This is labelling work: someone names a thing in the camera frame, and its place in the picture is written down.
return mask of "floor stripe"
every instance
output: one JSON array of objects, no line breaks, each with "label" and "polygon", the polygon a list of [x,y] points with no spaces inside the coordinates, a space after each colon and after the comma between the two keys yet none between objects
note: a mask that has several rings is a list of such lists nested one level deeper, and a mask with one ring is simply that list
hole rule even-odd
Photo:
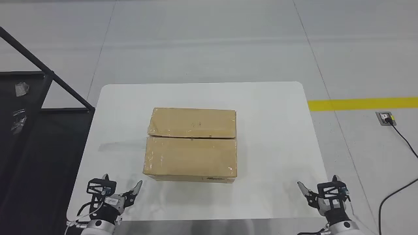
[{"label": "floor stripe", "polygon": [[418,108],[418,97],[314,100],[308,105],[311,112]]}]

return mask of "cardboard box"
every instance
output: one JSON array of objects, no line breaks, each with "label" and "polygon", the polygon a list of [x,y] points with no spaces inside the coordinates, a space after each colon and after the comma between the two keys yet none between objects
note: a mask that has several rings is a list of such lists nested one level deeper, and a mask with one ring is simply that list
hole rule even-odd
[{"label": "cardboard box", "polygon": [[159,181],[232,183],[236,140],[149,136],[143,173]]},{"label": "cardboard box", "polygon": [[235,138],[233,110],[154,108],[148,127],[153,136],[184,138]]},{"label": "cardboard box", "polygon": [[143,173],[153,179],[235,180],[235,111],[154,108],[148,134]]}]

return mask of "gray floor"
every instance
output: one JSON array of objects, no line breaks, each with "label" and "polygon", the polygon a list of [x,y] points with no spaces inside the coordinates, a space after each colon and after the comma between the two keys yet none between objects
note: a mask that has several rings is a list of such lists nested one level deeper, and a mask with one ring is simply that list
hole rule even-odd
[{"label": "gray floor", "polygon": [[[299,81],[308,100],[418,95],[418,0],[0,0],[0,25],[96,105],[106,84]],[[32,70],[0,42],[0,71]],[[78,106],[53,87],[44,107]],[[312,112],[327,174],[366,234],[418,162],[374,110]],[[392,110],[418,149],[414,109]],[[384,234],[415,234],[418,185],[387,201]],[[120,234],[294,234],[324,219],[124,223]]]}]

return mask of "black metal frame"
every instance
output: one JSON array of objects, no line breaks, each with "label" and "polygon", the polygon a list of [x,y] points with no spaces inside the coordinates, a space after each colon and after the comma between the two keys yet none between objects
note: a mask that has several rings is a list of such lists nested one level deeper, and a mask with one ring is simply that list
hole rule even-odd
[{"label": "black metal frame", "polygon": [[36,65],[44,74],[44,80],[42,82],[42,89],[37,101],[26,110],[26,121],[22,131],[19,133],[19,138],[13,145],[12,153],[8,158],[7,164],[5,165],[2,172],[0,172],[0,183],[3,187],[0,189],[0,210],[3,207],[4,201],[7,200],[8,188],[12,183],[15,176],[18,174],[20,168],[20,159],[25,153],[25,145],[30,137],[31,131],[39,113],[42,112],[42,105],[46,98],[46,95],[50,89],[52,82],[56,82],[65,91],[72,95],[75,99],[81,102],[88,112],[94,113],[95,108],[80,96],[73,88],[65,83],[56,73],[49,69],[41,60],[35,57],[28,49],[21,45],[14,37],[7,33],[2,27],[0,27],[0,37],[9,43],[14,49],[26,57],[32,64]]}]

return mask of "table top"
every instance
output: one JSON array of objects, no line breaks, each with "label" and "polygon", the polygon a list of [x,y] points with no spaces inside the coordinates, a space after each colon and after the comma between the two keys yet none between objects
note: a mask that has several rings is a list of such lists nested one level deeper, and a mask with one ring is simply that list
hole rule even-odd
[{"label": "table top", "polygon": [[[142,173],[154,107],[236,110],[234,183],[155,181]],[[326,182],[303,87],[298,82],[107,85],[72,191],[67,218],[91,200],[89,180],[109,174],[123,193],[143,180],[126,221],[317,217],[298,189]]]}]

